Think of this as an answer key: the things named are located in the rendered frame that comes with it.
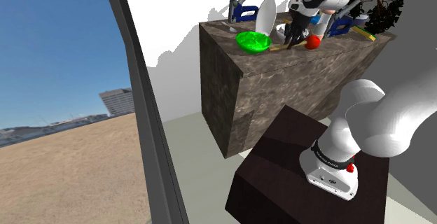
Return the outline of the dark dried plant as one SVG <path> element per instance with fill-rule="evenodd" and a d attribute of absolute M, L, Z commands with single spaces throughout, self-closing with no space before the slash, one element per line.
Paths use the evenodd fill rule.
<path fill-rule="evenodd" d="M 370 34 L 381 34 L 391 27 L 394 27 L 398 22 L 402 13 L 401 8 L 404 5 L 404 0 L 359 0 L 359 10 L 365 2 L 373 2 L 376 4 L 372 9 L 369 9 L 366 14 L 368 21 L 364 23 L 364 30 Z"/>

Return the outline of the dark brown robot stand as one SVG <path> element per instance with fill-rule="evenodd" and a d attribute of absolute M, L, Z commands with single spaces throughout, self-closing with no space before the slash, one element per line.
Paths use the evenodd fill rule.
<path fill-rule="evenodd" d="M 325 130 L 285 106 L 236 170 L 226 211 L 240 224 L 384 224 L 389 159 L 356 155 L 350 201 L 307 181 L 299 155 Z"/>

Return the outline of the brown marbled counter block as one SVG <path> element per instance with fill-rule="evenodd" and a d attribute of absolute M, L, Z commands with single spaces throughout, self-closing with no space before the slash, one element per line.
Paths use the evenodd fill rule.
<path fill-rule="evenodd" d="M 350 30 L 315 50 L 251 55 L 223 21 L 201 22 L 202 114 L 225 158 L 253 148 L 284 106 L 322 120 L 336 108 L 345 84 L 359 79 L 396 35 L 374 41 Z"/>

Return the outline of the wooden stick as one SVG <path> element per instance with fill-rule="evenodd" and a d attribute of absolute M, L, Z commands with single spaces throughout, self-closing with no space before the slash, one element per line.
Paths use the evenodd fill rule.
<path fill-rule="evenodd" d="M 289 44 L 286 44 L 286 45 L 276 45 L 276 46 L 271 45 L 269 47 L 269 51 L 287 50 L 287 49 L 292 48 L 292 47 L 304 46 L 306 44 L 307 44 L 307 41 L 302 41 L 302 42 L 297 43 L 297 44 L 295 44 L 293 46 L 290 46 Z"/>

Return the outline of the green bowl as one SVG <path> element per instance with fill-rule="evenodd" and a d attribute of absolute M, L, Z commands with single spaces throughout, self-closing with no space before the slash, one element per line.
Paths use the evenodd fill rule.
<path fill-rule="evenodd" d="M 265 34 L 255 31 L 244 31 L 236 35 L 238 46 L 246 53 L 256 54 L 267 50 L 272 40 Z"/>

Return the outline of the tall white vase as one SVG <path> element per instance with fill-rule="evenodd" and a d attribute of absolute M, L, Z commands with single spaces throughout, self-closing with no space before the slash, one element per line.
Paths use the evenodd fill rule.
<path fill-rule="evenodd" d="M 269 36 L 277 15 L 275 0 L 264 0 L 258 9 L 255 32 Z"/>

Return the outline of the grey window frame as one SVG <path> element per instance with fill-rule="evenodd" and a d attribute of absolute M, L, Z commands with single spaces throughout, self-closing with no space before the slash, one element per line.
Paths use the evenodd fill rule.
<path fill-rule="evenodd" d="M 152 224 L 190 224 L 127 0 L 109 0 L 125 44 Z"/>

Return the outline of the red ball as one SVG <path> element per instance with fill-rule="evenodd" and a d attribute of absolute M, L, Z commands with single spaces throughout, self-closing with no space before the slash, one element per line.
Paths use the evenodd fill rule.
<path fill-rule="evenodd" d="M 308 50 L 313 50 L 319 47 L 321 39 L 316 35 L 310 35 L 305 39 L 305 47 Z"/>

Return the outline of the blue staple gun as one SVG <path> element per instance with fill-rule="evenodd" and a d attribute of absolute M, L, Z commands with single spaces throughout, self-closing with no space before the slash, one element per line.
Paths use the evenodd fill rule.
<path fill-rule="evenodd" d="M 324 36 L 326 38 L 335 36 L 338 35 L 340 32 L 344 32 L 346 28 L 349 28 L 353 19 L 350 19 L 348 17 L 343 19 L 343 17 L 348 14 L 351 9 L 353 9 L 356 5 L 360 4 L 360 2 L 361 0 L 354 0 L 353 2 L 351 2 L 351 4 L 346 5 L 340 11 L 336 12 L 333 17 L 328 21 Z"/>
<path fill-rule="evenodd" d="M 256 20 L 258 6 L 244 6 L 246 0 L 229 0 L 228 21 L 229 23 L 246 22 Z"/>

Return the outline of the white figure with pink top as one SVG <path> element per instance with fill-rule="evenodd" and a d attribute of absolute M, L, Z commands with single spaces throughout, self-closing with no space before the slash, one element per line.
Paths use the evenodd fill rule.
<path fill-rule="evenodd" d="M 321 16 L 318 21 L 318 23 L 315 25 L 314 29 L 312 30 L 312 34 L 319 37 L 320 40 L 324 37 L 326 28 L 328 26 L 328 22 L 332 16 L 332 14 L 335 13 L 335 10 L 322 10 Z"/>

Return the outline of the yellow and green ruler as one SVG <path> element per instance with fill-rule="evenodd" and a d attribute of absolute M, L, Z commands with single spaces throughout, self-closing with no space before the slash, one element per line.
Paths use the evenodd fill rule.
<path fill-rule="evenodd" d="M 360 27 L 353 26 L 352 29 L 353 29 L 356 33 L 358 33 L 358 34 L 360 34 L 360 35 L 366 37 L 367 39 L 369 39 L 369 40 L 371 40 L 371 41 L 374 41 L 374 40 L 376 39 L 376 37 L 375 37 L 373 34 L 371 34 L 370 32 L 368 32 L 368 31 L 366 31 L 366 30 L 364 30 L 364 29 L 362 29 L 362 28 L 360 28 Z"/>

